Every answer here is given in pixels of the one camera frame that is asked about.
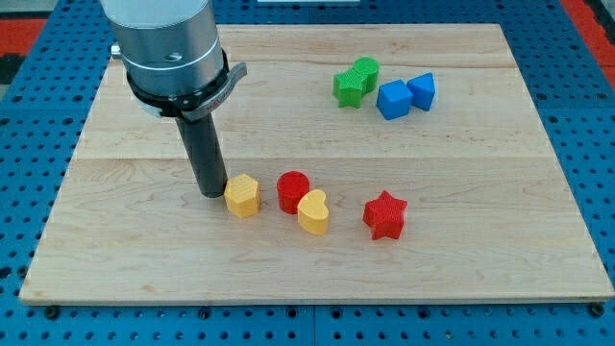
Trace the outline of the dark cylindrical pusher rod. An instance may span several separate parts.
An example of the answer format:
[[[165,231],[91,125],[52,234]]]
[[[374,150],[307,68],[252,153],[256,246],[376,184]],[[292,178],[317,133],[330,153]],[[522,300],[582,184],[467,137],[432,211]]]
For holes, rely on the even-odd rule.
[[[196,120],[182,115],[176,124],[200,192],[208,198],[222,196],[228,177],[212,115]]]

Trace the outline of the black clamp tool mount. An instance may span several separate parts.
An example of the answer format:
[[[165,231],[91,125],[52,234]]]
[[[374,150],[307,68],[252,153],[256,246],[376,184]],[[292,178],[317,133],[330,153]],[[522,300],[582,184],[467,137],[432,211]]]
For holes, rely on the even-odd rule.
[[[248,74],[245,62],[229,68],[225,51],[222,51],[222,58],[223,68],[210,83],[184,95],[156,95],[138,86],[129,72],[126,77],[134,96],[143,104],[158,109],[158,117],[196,122],[220,107],[239,80]]]

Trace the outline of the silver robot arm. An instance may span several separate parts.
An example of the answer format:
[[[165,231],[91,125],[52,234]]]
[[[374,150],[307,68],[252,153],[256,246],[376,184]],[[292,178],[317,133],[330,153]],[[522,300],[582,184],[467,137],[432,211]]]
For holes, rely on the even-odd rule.
[[[212,113],[246,76],[230,66],[210,0],[101,0],[129,87],[176,121],[201,193],[224,193],[227,172]]]

